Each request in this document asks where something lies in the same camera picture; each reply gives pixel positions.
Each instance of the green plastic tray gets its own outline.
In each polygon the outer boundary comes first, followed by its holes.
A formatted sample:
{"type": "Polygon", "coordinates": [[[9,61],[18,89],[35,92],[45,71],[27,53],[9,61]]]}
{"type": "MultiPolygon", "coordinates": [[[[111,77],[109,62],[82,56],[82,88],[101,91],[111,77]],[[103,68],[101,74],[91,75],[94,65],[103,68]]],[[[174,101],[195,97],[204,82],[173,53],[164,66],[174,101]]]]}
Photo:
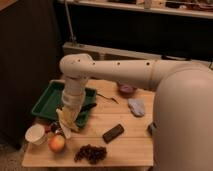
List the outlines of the green plastic tray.
{"type": "MultiPolygon", "coordinates": [[[[64,84],[60,82],[52,82],[48,85],[47,89],[39,98],[38,102],[33,107],[31,113],[35,116],[50,119],[50,120],[58,120],[58,116],[56,113],[56,108],[62,106],[61,94],[64,89],[64,84]]],[[[94,103],[96,97],[96,90],[91,88],[86,88],[86,98],[84,101],[84,105],[94,103]]],[[[78,127],[84,127],[88,117],[90,110],[81,112],[75,123],[78,127]]]]}

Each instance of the wooden table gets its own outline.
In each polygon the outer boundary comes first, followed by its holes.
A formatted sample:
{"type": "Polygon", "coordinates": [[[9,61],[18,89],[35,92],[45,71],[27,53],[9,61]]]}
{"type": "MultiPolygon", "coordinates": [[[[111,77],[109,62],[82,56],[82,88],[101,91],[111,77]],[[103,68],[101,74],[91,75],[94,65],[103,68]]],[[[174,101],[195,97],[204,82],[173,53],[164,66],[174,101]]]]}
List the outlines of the wooden table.
{"type": "Polygon", "coordinates": [[[63,153],[52,153],[47,142],[40,146],[28,144],[22,165],[25,167],[114,167],[153,165],[153,143],[147,132],[152,122],[152,106],[154,93],[137,90],[133,98],[142,98],[146,107],[146,115],[134,117],[127,104],[127,98],[119,95],[117,85],[105,80],[90,80],[87,87],[95,88],[99,94],[115,98],[119,104],[101,96],[96,97],[97,106],[92,109],[87,125],[79,133],[73,133],[67,140],[63,153]],[[122,124],[125,132],[109,144],[102,139],[102,134],[122,124]],[[105,146],[107,157],[97,165],[90,165],[86,160],[74,162],[74,156],[83,145],[105,146]]]}
{"type": "Polygon", "coordinates": [[[0,11],[3,10],[4,8],[12,5],[16,1],[17,0],[0,0],[0,11]]]}

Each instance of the white cup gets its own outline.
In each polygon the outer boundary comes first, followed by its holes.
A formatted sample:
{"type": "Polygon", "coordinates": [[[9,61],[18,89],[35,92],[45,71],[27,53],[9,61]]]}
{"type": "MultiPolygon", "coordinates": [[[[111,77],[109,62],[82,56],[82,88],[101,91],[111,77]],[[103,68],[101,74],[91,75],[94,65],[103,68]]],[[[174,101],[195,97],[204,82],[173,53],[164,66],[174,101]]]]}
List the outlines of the white cup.
{"type": "Polygon", "coordinates": [[[35,145],[42,144],[47,139],[44,126],[35,124],[28,128],[27,132],[25,133],[25,139],[35,145]]]}

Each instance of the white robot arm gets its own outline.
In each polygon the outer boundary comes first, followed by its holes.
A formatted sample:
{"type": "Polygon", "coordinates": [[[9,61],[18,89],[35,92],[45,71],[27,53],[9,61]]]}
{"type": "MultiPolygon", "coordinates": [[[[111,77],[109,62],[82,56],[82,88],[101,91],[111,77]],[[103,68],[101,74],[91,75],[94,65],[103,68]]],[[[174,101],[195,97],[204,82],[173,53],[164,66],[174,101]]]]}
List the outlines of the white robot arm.
{"type": "Polygon", "coordinates": [[[71,107],[89,77],[156,91],[154,171],[212,170],[213,74],[207,67],[187,61],[93,61],[78,54],[65,56],[60,68],[66,76],[62,100],[71,107]]]}

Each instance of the apple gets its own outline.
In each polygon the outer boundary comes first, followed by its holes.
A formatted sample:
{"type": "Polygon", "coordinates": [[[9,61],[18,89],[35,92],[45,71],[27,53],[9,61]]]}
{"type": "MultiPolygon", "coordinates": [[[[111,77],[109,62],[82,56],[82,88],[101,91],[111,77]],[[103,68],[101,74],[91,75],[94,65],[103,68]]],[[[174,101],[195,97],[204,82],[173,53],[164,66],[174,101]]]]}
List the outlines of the apple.
{"type": "Polygon", "coordinates": [[[54,135],[48,142],[51,151],[55,153],[61,152],[65,147],[65,138],[62,135],[54,135]]]}

